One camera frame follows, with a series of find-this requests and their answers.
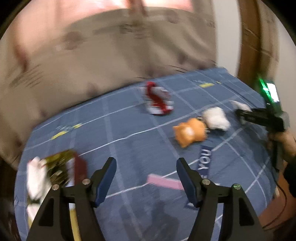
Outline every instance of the red and white object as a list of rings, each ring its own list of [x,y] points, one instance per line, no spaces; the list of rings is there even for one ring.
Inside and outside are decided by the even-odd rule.
[[[165,88],[157,86],[155,82],[148,81],[141,90],[150,114],[167,115],[174,109],[170,93]]]

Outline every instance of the wall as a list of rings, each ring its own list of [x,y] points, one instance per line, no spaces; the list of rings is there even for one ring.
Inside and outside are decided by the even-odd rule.
[[[217,65],[237,76],[242,42],[237,0],[213,0],[216,17]]]
[[[296,46],[278,18],[276,24],[279,32],[279,64],[275,83],[283,110],[290,116],[291,130],[296,137]]]

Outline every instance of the black cable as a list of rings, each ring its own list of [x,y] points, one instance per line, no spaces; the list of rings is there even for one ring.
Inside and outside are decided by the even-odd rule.
[[[282,209],[282,211],[271,221],[269,222],[268,224],[264,225],[262,228],[265,229],[266,227],[270,226],[271,224],[273,224],[275,221],[277,221],[281,215],[283,214],[283,212],[285,211],[286,209],[286,206],[287,206],[287,201],[288,201],[288,198],[287,198],[287,195],[285,193],[285,191],[281,188],[281,186],[278,184],[278,182],[276,181],[275,177],[274,177],[274,174],[272,173],[272,177],[274,179],[274,182],[276,183],[277,187],[282,191],[282,193],[284,194],[284,197],[285,197],[285,204],[284,204],[284,207]],[[282,223],[280,223],[279,225],[276,225],[275,227],[272,227],[270,229],[265,229],[264,231],[267,231],[267,230],[271,230],[271,229],[275,229],[277,228],[278,226],[282,225]]]

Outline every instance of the plaid tablecloth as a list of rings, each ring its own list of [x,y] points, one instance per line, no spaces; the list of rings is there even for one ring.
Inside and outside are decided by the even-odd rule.
[[[275,188],[269,156],[262,144],[266,131],[251,123],[242,126],[230,103],[236,100],[250,107],[264,107],[262,97],[220,68],[153,81],[172,93],[175,109],[170,115],[152,116],[146,112],[137,89],[144,85],[140,83],[70,108],[32,131],[15,185],[15,214],[22,240],[29,231],[27,161],[69,148],[86,160],[89,177],[109,156],[117,160],[118,168],[108,196],[95,210],[106,240],[186,240],[197,211],[187,205],[181,188],[162,183],[178,180],[179,157],[197,169],[202,145],[214,148],[208,169],[212,181],[224,186],[240,183],[258,215],[266,208]],[[226,132],[211,131],[206,141],[182,149],[172,127],[213,106],[225,111],[231,128]],[[61,130],[69,132],[53,139]],[[155,180],[154,184],[147,182],[149,178]],[[212,240],[218,239],[222,208],[219,205]]]

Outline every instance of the silver bolt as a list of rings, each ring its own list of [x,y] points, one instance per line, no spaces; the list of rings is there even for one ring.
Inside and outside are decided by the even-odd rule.
[[[90,181],[88,178],[86,178],[86,179],[84,179],[84,180],[82,181],[82,183],[83,183],[84,185],[88,185],[88,184],[91,183],[91,181]]]
[[[236,190],[241,189],[241,185],[240,185],[240,184],[237,184],[237,183],[233,184],[233,187],[234,187],[234,189],[236,189]]]
[[[53,186],[52,186],[52,190],[58,190],[59,189],[59,184],[54,184]]]
[[[211,181],[209,180],[209,179],[203,179],[202,180],[202,183],[204,184],[204,185],[209,185],[210,183],[211,183]]]

